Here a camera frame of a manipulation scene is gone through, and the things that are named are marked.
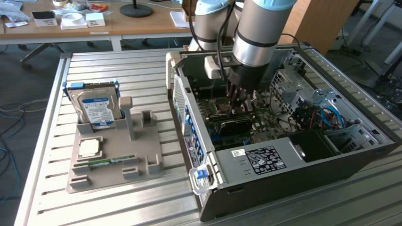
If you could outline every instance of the black cable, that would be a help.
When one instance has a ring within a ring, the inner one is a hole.
[[[198,44],[200,47],[201,47],[201,50],[204,50],[202,45],[201,45],[201,43],[200,43],[200,39],[198,39],[197,34],[196,34],[196,30],[194,30],[194,24],[193,24],[193,12],[192,12],[193,4],[192,4],[192,3],[193,3],[193,0],[190,0],[190,17],[189,17],[190,31],[192,31],[193,38],[194,38],[197,44]]]
[[[317,48],[314,48],[314,47],[305,48],[305,49],[302,49],[302,51],[305,51],[305,50],[308,50],[308,49],[313,49],[313,50],[316,50],[317,52],[320,52],[320,50],[318,50]]]
[[[5,106],[7,106],[7,105],[21,105],[21,104],[6,104],[6,105],[2,105],[0,108],[5,107]],[[25,116],[26,116],[26,108],[23,108],[23,113],[22,113],[21,118],[23,119]],[[15,122],[15,123],[14,123],[14,124],[13,124],[3,132],[2,132],[0,138],[2,138],[2,135],[3,135],[5,133],[7,133],[7,131],[10,131],[10,130],[19,124],[19,122],[21,122],[21,120],[18,120],[18,121],[17,121],[17,122]],[[7,162],[6,168],[5,168],[3,171],[0,172],[0,177],[2,177],[2,175],[6,173],[6,171],[7,171],[7,169],[9,169],[10,165],[11,165],[11,157],[10,157],[10,155],[11,155],[11,149],[9,148],[9,146],[7,146],[7,144],[6,144],[6,142],[5,142],[3,139],[0,139],[0,142],[2,142],[3,146],[5,146],[5,148],[9,150],[9,152],[6,152],[6,154],[3,155],[3,157],[2,157],[2,159],[0,159],[0,161],[3,161],[3,160],[6,159],[6,157],[9,157],[9,162]]]
[[[0,54],[5,53],[9,49],[9,45],[6,46],[6,49],[0,51]]]
[[[2,105],[0,108],[3,108],[5,106],[7,105],[19,105],[19,104],[6,104],[6,105]],[[25,118],[26,116],[26,108],[22,109],[23,110],[23,113],[22,113],[22,116],[19,116],[22,119]],[[7,133],[9,130],[11,130],[17,124],[19,124],[21,120],[17,120],[17,122],[0,133],[0,136]]]
[[[364,64],[364,61],[361,59],[358,59],[357,57],[349,55],[349,46],[348,46],[348,43],[346,43],[346,38],[345,38],[345,34],[344,34],[344,28],[342,28],[342,38],[344,38],[344,43],[345,43],[345,48],[346,48],[346,54],[345,52],[341,52],[345,56],[356,59],[360,63],[357,65],[353,65],[352,67],[349,67],[346,70],[342,70],[344,72],[346,72],[348,70],[350,70],[352,68],[357,67],[357,66],[361,66]]]
[[[290,123],[289,121],[285,121],[284,119],[277,118],[277,120],[285,122],[286,124],[289,124],[292,126],[297,126],[296,124]]]
[[[289,125],[290,125],[290,132],[292,132],[293,128],[292,128],[290,117],[292,117],[292,116],[289,116],[289,118],[288,118],[288,122],[289,122]]]
[[[135,42],[138,39],[134,39],[133,41],[129,41],[129,39],[123,39],[123,41]]]
[[[225,68],[224,68],[224,59],[222,59],[222,36],[224,36],[224,30],[225,30],[225,27],[226,27],[226,24],[229,22],[229,19],[232,18],[232,14],[233,14],[233,9],[234,9],[234,5],[236,3],[233,3],[230,9],[229,9],[229,13],[226,15],[226,19],[225,19],[225,22],[221,26],[221,29],[220,29],[220,32],[218,32],[218,38],[217,38],[217,42],[218,42],[218,49],[217,49],[217,55],[218,55],[218,63],[220,63],[220,67],[221,67],[221,73],[222,73],[222,76],[224,78],[226,78],[226,71],[225,71]]]
[[[365,48],[368,48],[368,49],[369,49],[369,52],[372,52],[372,49],[370,49],[370,47],[369,47],[368,45],[364,44],[364,40],[365,40],[366,36],[369,35],[372,29],[373,29],[373,28],[376,27],[376,25],[380,23],[380,21],[381,21],[384,15],[385,15],[385,13],[389,11],[389,9],[392,8],[393,4],[395,4],[395,2],[391,4],[391,6],[388,7],[388,9],[384,11],[381,17],[377,19],[377,21],[375,22],[375,24],[373,24],[372,27],[369,28],[369,30],[368,30],[365,36],[364,36],[362,39],[360,40],[361,46],[364,46]]]
[[[297,37],[296,37],[294,35],[292,35],[292,34],[289,34],[289,33],[282,33],[281,35],[288,35],[288,36],[293,37],[293,38],[297,40],[297,45],[300,46],[300,48],[302,48],[302,47],[301,47],[300,39],[297,39]]]

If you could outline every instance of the wires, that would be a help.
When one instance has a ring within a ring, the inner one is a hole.
[[[193,24],[193,13],[192,13],[192,7],[193,7],[193,0],[190,0],[190,17],[189,17],[189,25],[190,25],[190,31],[192,31],[192,35],[193,35],[193,38],[197,42],[197,44],[200,45],[201,47],[201,50],[204,50],[202,48],[202,45],[200,43],[200,38],[197,37],[197,33],[196,33],[196,30],[194,30],[194,24]]]
[[[317,52],[320,52],[320,50],[318,50],[317,48],[314,48],[314,47],[305,48],[305,49],[302,49],[302,51],[305,51],[305,50],[308,50],[308,49],[313,49],[313,50],[316,50]]]
[[[13,191],[13,193],[5,197],[2,200],[0,200],[0,203],[7,201],[7,199],[18,192],[19,188],[21,188],[21,183],[22,183],[22,180],[21,180],[21,173],[19,173],[19,169],[18,169],[18,166],[17,166],[17,163],[15,163],[15,159],[14,159],[14,156],[13,154],[10,153],[10,151],[7,151],[7,149],[5,148],[0,148],[2,151],[6,152],[6,155],[9,155],[10,159],[11,159],[11,162],[13,162],[13,166],[14,166],[14,170],[15,170],[15,175],[17,175],[17,179],[18,179],[18,184],[17,184],[17,187]]]
[[[288,35],[288,36],[293,37],[293,38],[297,40],[297,45],[300,46],[300,48],[302,48],[302,47],[301,47],[300,39],[297,39],[297,37],[296,37],[294,35],[292,35],[292,34],[289,34],[289,33],[282,33],[281,35]]]
[[[217,55],[218,55],[218,63],[220,63],[220,67],[221,67],[221,73],[222,73],[222,77],[226,78],[226,70],[224,68],[224,59],[222,59],[222,36],[224,36],[224,30],[225,27],[228,25],[229,19],[232,18],[232,14],[233,14],[233,9],[234,9],[234,5],[236,3],[233,3],[228,15],[226,15],[226,19],[225,22],[221,26],[220,32],[218,32],[218,38],[217,38],[217,42],[218,42],[218,49],[217,49]]]
[[[353,59],[356,59],[360,63],[357,65],[353,65],[352,67],[349,67],[346,70],[344,70],[344,72],[346,72],[348,70],[350,70],[352,68],[361,66],[364,64],[364,61],[361,59],[358,59],[357,57],[349,55],[349,46],[346,43],[346,38],[345,38],[345,33],[344,33],[344,28],[342,28],[342,38],[344,38],[344,43],[345,43],[345,48],[346,48],[346,53],[342,52],[342,54]]]
[[[389,11],[389,9],[392,8],[393,4],[395,4],[395,2],[391,4],[391,6],[388,7],[388,9],[384,11],[381,17],[375,21],[375,23],[373,23],[372,27],[369,28],[369,30],[368,30],[365,36],[364,36],[362,39],[360,40],[361,46],[364,46],[365,48],[368,48],[368,49],[369,49],[369,52],[372,52],[372,49],[370,49],[370,47],[369,47],[368,45],[364,44],[364,40],[366,39],[366,37],[368,37],[368,35],[369,35],[372,29],[375,28],[375,26],[376,26],[376,25],[379,24],[379,22],[381,21],[381,19],[383,19],[385,13],[387,13],[387,12]]]
[[[0,54],[5,53],[9,49],[9,45],[6,46],[5,50],[0,51]]]
[[[30,105],[33,105],[35,103],[45,102],[45,101],[49,101],[49,100],[50,99],[38,99],[38,100],[34,100],[31,102],[27,102],[27,103],[22,104],[18,108],[14,108],[14,109],[3,109],[3,108],[0,108],[0,112],[15,112],[15,111],[27,112],[27,113],[41,112],[41,111],[46,110],[46,108],[41,108],[41,109],[31,110],[31,111],[27,111],[25,108],[27,108]]]
[[[11,117],[11,116],[7,116],[7,115],[5,115],[5,114],[0,114],[0,117],[9,118],[9,119],[18,119],[18,120],[22,122],[19,129],[18,129],[11,135],[9,135],[6,138],[2,138],[2,139],[0,139],[0,140],[6,140],[6,139],[11,138],[14,135],[17,135],[18,132],[22,131],[22,129],[23,129],[26,123],[25,123],[25,119],[21,118],[21,117]],[[2,134],[5,134],[5,133],[15,126],[15,125],[17,125],[17,123],[15,123],[6,131],[3,131]]]

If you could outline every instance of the paper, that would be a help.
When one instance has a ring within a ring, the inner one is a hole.
[[[190,23],[185,21],[182,12],[170,12],[170,17],[178,28],[189,28],[190,27]]]
[[[19,26],[25,26],[27,24],[29,23],[26,21],[23,21],[23,22],[18,22],[18,23],[6,23],[6,26],[7,27],[19,27]]]

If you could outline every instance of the desk leg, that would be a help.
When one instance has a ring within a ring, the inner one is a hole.
[[[402,42],[400,43],[400,45],[397,46],[397,48],[395,49],[395,51],[392,52],[392,54],[389,55],[389,57],[385,59],[384,62],[391,65],[395,62],[396,57],[401,52],[402,52]]]
[[[379,24],[376,25],[373,31],[370,32],[368,38],[365,39],[364,41],[364,44],[368,46],[369,43],[372,42],[375,36],[377,35],[380,29],[383,28],[385,22],[388,21],[395,9],[397,8],[396,5],[392,6],[392,8],[389,9],[389,11],[384,14],[383,18],[381,18],[381,21],[379,22]]]
[[[122,51],[122,35],[111,35],[114,51]]]
[[[372,13],[373,13],[373,11],[375,11],[379,4],[380,4],[380,0],[375,0],[375,2],[372,3],[370,8],[368,9],[362,19],[360,20],[360,23],[358,23],[357,27],[354,28],[353,32],[350,33],[349,38],[346,40],[346,43],[348,43],[349,46],[350,46],[354,38],[357,37],[365,23],[368,22],[369,17],[370,17],[370,15],[372,15]]]

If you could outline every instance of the motherboard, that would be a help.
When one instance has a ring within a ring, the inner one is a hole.
[[[289,132],[281,126],[262,93],[257,93],[253,100],[256,110],[242,113],[241,109],[234,109],[240,113],[230,117],[226,115],[230,107],[228,97],[197,101],[216,150],[274,140]]]

